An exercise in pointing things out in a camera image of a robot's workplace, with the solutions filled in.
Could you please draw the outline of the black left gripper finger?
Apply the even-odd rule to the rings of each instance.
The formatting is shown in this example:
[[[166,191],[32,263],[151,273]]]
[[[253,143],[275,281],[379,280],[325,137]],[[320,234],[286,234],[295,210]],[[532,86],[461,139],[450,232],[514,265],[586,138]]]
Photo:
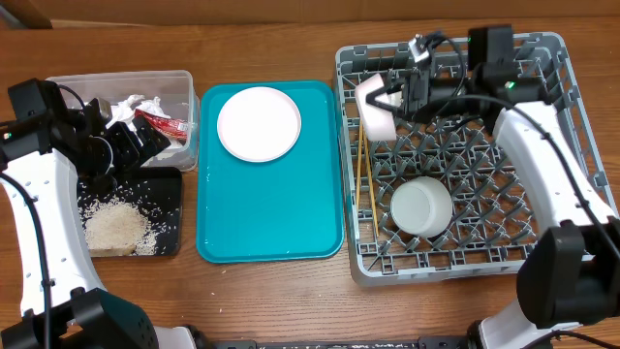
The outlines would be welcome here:
[[[133,170],[139,166],[140,142],[126,123],[115,122],[106,132],[111,146],[112,164],[116,170]]]
[[[158,155],[171,145],[170,140],[155,129],[143,116],[135,116],[133,125],[141,142],[139,153],[141,158],[151,158]]]

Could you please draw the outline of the red sauce packet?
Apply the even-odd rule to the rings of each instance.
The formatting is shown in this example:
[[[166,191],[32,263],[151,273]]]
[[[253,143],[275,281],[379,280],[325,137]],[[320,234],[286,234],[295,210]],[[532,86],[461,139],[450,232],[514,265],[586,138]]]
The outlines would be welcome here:
[[[135,110],[135,117],[143,117],[158,132],[168,138],[186,142],[189,135],[189,123],[180,119],[165,118],[147,111]]]

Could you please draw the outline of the pink small bowl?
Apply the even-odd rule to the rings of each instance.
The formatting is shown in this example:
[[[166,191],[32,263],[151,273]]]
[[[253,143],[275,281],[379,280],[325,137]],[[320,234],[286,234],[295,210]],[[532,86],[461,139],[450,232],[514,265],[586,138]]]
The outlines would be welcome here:
[[[381,75],[375,74],[355,88],[357,110],[366,138],[370,142],[391,142],[397,139],[392,113],[366,102],[366,97],[371,92],[384,86],[385,83]]]

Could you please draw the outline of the cooked white rice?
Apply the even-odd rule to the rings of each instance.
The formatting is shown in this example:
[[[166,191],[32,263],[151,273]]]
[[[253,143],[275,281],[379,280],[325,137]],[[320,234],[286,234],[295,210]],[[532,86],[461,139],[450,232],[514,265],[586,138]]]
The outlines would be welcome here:
[[[77,204],[93,257],[155,256],[176,238],[176,210],[156,201],[146,181],[123,183],[97,192],[81,181]]]

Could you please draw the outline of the pink plate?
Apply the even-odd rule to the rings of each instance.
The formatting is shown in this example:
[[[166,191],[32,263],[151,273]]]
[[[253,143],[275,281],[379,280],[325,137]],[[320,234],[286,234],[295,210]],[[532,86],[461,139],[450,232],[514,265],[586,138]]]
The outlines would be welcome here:
[[[235,158],[265,163],[294,147],[301,125],[300,110],[289,95],[256,86],[235,93],[224,104],[217,118],[217,134]]]

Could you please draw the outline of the grey bowl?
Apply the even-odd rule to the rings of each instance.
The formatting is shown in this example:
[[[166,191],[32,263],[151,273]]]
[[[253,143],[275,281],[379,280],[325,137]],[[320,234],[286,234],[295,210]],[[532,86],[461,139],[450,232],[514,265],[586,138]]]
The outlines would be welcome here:
[[[401,184],[390,199],[390,216],[409,235],[433,238],[441,234],[452,218],[452,200],[438,179],[420,176]]]

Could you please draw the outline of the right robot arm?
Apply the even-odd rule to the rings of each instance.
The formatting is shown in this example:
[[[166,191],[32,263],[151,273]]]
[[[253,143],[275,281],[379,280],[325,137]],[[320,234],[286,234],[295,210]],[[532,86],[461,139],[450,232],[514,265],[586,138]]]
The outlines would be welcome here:
[[[482,120],[524,187],[540,237],[518,271],[515,300],[474,323],[463,345],[548,348],[616,317],[619,218],[578,166],[543,81],[520,73],[512,28],[471,29],[456,53],[460,76],[434,79],[434,51],[445,41],[439,32],[416,35],[408,49],[418,70],[393,82],[374,75],[356,87],[355,99],[372,142],[394,140],[399,118]]]

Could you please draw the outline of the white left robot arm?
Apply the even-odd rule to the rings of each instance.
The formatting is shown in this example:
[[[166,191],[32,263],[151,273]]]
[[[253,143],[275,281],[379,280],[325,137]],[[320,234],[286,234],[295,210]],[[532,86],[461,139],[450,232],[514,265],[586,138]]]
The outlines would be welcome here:
[[[154,325],[139,306],[105,290],[78,217],[80,177],[139,167],[165,144],[140,121],[106,127],[96,101],[67,108],[59,92],[10,97],[15,121],[1,132],[1,183],[13,210],[23,271],[21,320],[6,348],[203,348],[191,326]]]

